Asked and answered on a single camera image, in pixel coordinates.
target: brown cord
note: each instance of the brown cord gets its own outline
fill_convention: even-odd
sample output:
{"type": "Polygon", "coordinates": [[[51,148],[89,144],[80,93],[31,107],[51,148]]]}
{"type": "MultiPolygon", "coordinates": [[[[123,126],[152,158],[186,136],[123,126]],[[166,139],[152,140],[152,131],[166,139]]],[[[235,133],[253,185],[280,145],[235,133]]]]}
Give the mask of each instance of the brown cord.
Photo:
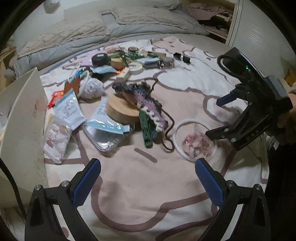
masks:
{"type": "Polygon", "coordinates": [[[159,108],[163,113],[165,113],[167,115],[167,117],[169,117],[169,119],[172,121],[172,125],[165,132],[165,139],[172,144],[172,148],[169,148],[169,147],[167,147],[164,144],[163,138],[161,138],[161,144],[163,145],[163,147],[165,149],[167,149],[168,151],[173,152],[175,150],[175,145],[174,145],[173,141],[168,137],[168,133],[171,131],[171,129],[173,129],[173,127],[175,125],[175,121],[174,121],[174,119],[166,111],[163,110],[162,107],[159,106],[159,104],[156,102],[156,100],[151,97],[151,92],[154,90],[154,86],[158,83],[158,79],[154,79],[154,81],[155,82],[152,85],[151,90],[150,90],[150,92],[148,93],[148,95],[146,97],[150,98],[154,102],[154,104],[156,105],[156,107],[159,108]]]}

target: screw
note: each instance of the screw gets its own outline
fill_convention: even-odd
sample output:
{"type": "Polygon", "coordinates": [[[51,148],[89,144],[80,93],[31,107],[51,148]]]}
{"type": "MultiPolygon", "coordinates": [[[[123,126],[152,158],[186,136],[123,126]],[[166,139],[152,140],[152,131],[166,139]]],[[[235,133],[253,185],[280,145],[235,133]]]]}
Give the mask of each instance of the screw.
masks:
{"type": "Polygon", "coordinates": [[[40,190],[40,189],[41,189],[41,185],[40,185],[40,184],[38,184],[38,185],[35,186],[35,190],[36,190],[36,191],[38,191],[38,190],[40,190]]]}
{"type": "Polygon", "coordinates": [[[259,185],[259,184],[255,184],[255,186],[254,186],[257,190],[261,190],[262,189],[262,187],[259,185]]]}
{"type": "Polygon", "coordinates": [[[227,186],[233,187],[234,186],[234,181],[231,181],[231,180],[227,181],[227,186]]]}
{"type": "Polygon", "coordinates": [[[61,183],[62,187],[64,187],[64,188],[67,187],[69,184],[70,184],[69,181],[63,181],[63,182],[61,183]]]}

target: bedsheet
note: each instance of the bedsheet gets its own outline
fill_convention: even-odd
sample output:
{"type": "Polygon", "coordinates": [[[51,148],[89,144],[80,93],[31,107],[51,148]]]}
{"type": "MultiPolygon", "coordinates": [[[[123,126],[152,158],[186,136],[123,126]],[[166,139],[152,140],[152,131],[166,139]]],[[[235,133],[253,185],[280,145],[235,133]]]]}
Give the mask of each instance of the bedsheet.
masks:
{"type": "MultiPolygon", "coordinates": [[[[130,77],[130,82],[158,80],[152,96],[159,100],[177,122],[197,118],[211,128],[232,123],[244,110],[246,103],[236,100],[225,108],[217,107],[217,98],[229,93],[238,80],[223,72],[217,65],[217,56],[202,51],[177,37],[130,41],[124,47],[144,47],[145,50],[175,52],[191,57],[191,64],[176,61],[172,70],[152,69],[130,77]]],[[[75,63],[79,56],[72,58],[75,63]]],[[[54,84],[58,76],[70,74],[63,66],[41,76],[50,99],[55,90],[64,86],[54,84]]],[[[105,82],[107,94],[113,93],[105,82]]],[[[84,115],[90,118],[99,100],[80,104],[84,115]]],[[[194,127],[182,127],[177,133],[181,144],[194,127]]],[[[98,240],[197,240],[217,213],[195,171],[194,163],[184,160],[176,151],[167,153],[163,146],[146,149],[141,132],[136,132],[114,153],[100,153],[79,131],[76,141],[69,144],[66,160],[62,165],[45,157],[49,186],[71,180],[91,158],[98,158],[102,172],[84,206],[78,210],[98,240]]],[[[249,146],[236,152],[227,140],[218,142],[216,155],[209,164],[225,179],[238,185],[252,187],[260,183],[265,190],[268,179],[268,161],[265,139],[260,137],[249,146]]],[[[229,238],[241,206],[237,208],[223,240],[229,238]]],[[[69,240],[73,240],[60,210],[56,209],[60,224],[69,240]]]]}

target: red packet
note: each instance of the red packet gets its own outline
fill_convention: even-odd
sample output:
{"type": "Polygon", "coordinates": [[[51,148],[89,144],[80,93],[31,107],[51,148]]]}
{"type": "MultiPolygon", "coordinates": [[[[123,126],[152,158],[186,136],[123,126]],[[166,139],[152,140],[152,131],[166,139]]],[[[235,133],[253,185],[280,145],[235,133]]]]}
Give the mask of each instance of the red packet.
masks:
{"type": "Polygon", "coordinates": [[[52,95],[52,99],[48,104],[48,108],[52,108],[64,95],[64,91],[55,91],[52,95]]]}

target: green plastic clip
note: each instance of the green plastic clip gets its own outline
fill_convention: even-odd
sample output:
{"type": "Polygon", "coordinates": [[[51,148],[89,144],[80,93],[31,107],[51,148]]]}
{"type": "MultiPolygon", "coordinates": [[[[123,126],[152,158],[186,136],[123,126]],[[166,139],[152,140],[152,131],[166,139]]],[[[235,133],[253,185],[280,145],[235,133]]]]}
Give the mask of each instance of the green plastic clip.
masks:
{"type": "Polygon", "coordinates": [[[143,133],[144,144],[146,148],[151,148],[153,146],[152,132],[150,124],[148,122],[149,116],[145,112],[139,112],[140,124],[143,133]]]}

